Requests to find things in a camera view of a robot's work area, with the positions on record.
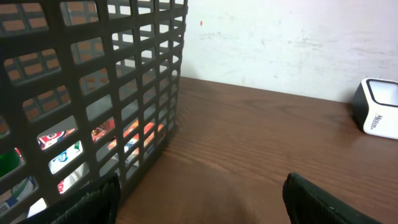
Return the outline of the green lid jar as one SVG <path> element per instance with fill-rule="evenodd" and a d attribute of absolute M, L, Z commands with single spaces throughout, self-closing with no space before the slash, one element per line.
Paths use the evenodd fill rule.
<path fill-rule="evenodd" d="M 20 161 L 20 155 L 15 149 L 1 155 L 0 177 L 3 177 L 12 170 L 16 169 L 19 166 Z"/>

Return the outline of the red chocolate bar wrapper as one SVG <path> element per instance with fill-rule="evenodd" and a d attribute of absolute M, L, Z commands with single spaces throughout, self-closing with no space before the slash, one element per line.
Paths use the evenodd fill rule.
<path fill-rule="evenodd" d="M 41 136 L 41 137 L 37 138 L 37 142 L 38 142 L 41 150 L 44 151 L 47 148 L 49 148 L 50 146 L 63 140 L 65 137 L 67 137 L 69 134 L 71 134 L 74 131 L 75 131 L 75 129 L 68 129 L 68 130 L 48 134 L 45 136 Z"/>

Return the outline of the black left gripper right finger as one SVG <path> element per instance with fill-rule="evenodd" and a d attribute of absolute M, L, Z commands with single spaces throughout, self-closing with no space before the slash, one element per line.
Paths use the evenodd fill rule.
<path fill-rule="evenodd" d="M 284 182 L 282 198 L 291 223 L 379 223 L 294 172 Z"/>

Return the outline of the orange snack packet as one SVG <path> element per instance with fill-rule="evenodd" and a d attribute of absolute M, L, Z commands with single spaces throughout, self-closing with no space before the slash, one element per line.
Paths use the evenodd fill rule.
<path fill-rule="evenodd" d="M 135 149 L 137 148 L 135 145 L 138 144 L 140 141 L 140 135 L 139 135 L 139 128 L 140 124 L 138 119 L 134 120 L 131 124 L 129 124 L 123 131 L 123 138 L 126 141 L 124 145 L 124 152 L 127 152 L 130 149 Z M 144 125 L 144 147 L 146 147 L 154 138 L 155 138 L 155 123 L 154 122 L 148 122 L 147 124 Z M 165 136 L 165 131 L 164 131 L 164 125 L 159 124 L 157 126 L 159 138 L 162 139 Z M 118 141 L 112 140 L 107 148 L 108 150 L 112 150 L 115 148 L 118 144 Z"/>

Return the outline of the white Panadol box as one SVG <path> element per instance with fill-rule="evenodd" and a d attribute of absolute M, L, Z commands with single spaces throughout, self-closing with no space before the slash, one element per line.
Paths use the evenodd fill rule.
<path fill-rule="evenodd" d="M 49 169 L 51 173 L 57 173 L 72 160 L 77 158 L 82 152 L 83 146 L 81 145 L 81 142 L 78 141 L 49 162 Z"/>

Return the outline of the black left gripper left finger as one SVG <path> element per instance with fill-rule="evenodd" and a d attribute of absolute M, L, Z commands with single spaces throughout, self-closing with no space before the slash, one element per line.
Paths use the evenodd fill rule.
<path fill-rule="evenodd" d="M 120 199 L 119 177 L 108 173 L 19 224 L 115 223 Z"/>

